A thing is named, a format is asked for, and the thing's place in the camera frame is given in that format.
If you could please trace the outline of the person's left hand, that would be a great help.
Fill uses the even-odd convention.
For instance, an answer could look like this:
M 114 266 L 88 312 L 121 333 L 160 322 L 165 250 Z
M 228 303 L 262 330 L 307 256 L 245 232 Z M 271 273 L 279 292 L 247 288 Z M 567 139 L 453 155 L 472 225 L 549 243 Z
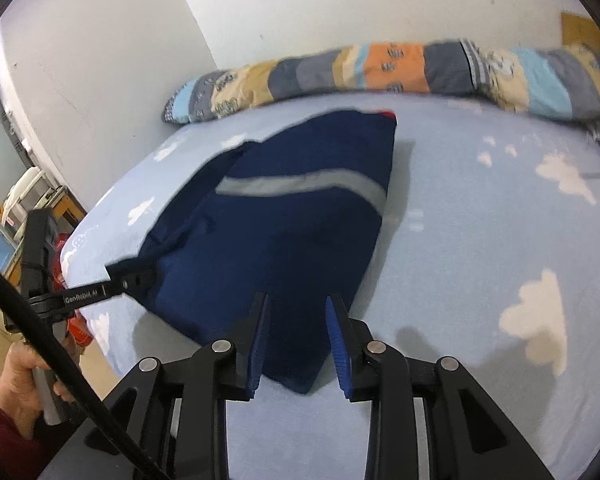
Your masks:
M 26 440 L 33 439 L 35 424 L 44 411 L 33 377 L 35 370 L 46 372 L 50 367 L 30 344 L 12 344 L 0 377 L 0 409 Z

